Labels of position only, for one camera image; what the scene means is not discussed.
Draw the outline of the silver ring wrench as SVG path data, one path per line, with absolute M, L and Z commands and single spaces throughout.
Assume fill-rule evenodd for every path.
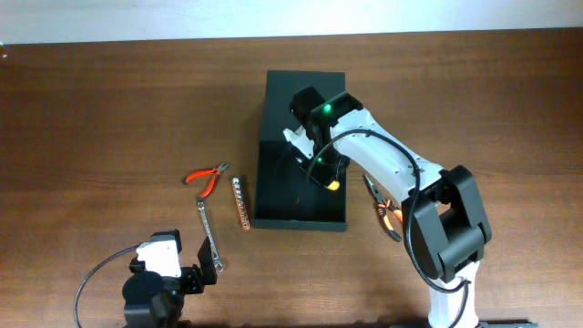
M 223 272 L 224 271 L 224 265 L 221 261 L 220 255 L 218 253 L 213 235 L 212 235 L 212 231 L 211 231 L 211 227 L 210 227 L 210 223 L 207 217 L 207 213 L 206 213 L 206 207 L 203 201 L 199 201 L 198 204 L 198 209 L 199 209 L 199 213 L 200 213 L 200 217 L 201 217 L 201 221 L 205 230 L 205 233 L 209 239 L 210 242 L 210 251 L 211 251 L 211 256 L 212 256 L 212 260 L 214 262 L 214 267 L 218 272 Z

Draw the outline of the orange socket rail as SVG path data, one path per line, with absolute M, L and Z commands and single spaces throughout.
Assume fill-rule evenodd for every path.
M 234 197 L 235 197 L 235 201 L 236 201 L 236 205 L 237 205 L 237 211 L 238 211 L 238 215 L 240 218 L 241 227 L 245 231 L 249 231 L 251 229 L 251 223 L 249 220 L 249 215 L 247 213 L 247 208 L 246 208 L 246 204 L 245 204 L 244 195 L 242 192 L 242 186 L 240 183 L 240 179 L 238 177 L 233 177 L 231 179 L 231 186 L 233 189 L 233 193 L 234 193 Z

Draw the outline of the black yellow screwdriver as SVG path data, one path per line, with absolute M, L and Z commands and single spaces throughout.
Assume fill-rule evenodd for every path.
M 333 180 L 328 186 L 328 190 L 336 191 L 340 188 L 340 182 L 338 180 Z

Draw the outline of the black cardboard box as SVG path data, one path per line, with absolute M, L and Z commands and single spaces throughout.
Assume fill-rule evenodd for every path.
M 326 98 L 345 90 L 341 72 L 267 72 L 259 129 L 259 157 L 251 225 L 255 229 L 345 231 L 346 175 L 331 191 L 314 181 L 305 184 L 301 152 L 284 138 L 286 128 L 300 126 L 289 110 L 294 93 L 313 86 Z

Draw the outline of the orange black needle-nose pliers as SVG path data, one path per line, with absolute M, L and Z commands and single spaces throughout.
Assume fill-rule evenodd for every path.
M 390 216 L 393 216 L 400 222 L 403 222 L 403 212 L 383 195 L 383 193 L 367 175 L 363 174 L 363 179 L 368 190 L 376 201 L 376 209 L 378 212 L 379 221 L 384 232 L 394 241 L 400 242 L 403 238 L 392 225 Z

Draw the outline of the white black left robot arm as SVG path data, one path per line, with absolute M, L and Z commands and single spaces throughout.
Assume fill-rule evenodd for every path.
M 131 277 L 122 287 L 124 317 L 129 328 L 171 328 L 179 325 L 185 297 L 202 294 L 218 280 L 213 241 L 205 238 L 199 262 L 182 266 L 179 231 L 158 231 L 136 248 L 129 264 Z

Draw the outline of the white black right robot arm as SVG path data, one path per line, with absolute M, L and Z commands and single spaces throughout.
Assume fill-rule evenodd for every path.
M 396 201 L 405 251 L 430 292 L 426 326 L 480 326 L 475 280 L 492 230 L 474 175 L 416 154 L 347 92 L 326 99 L 305 87 L 290 111 L 301 125 L 284 137 L 301 152 L 307 179 L 337 190 L 352 160 Z

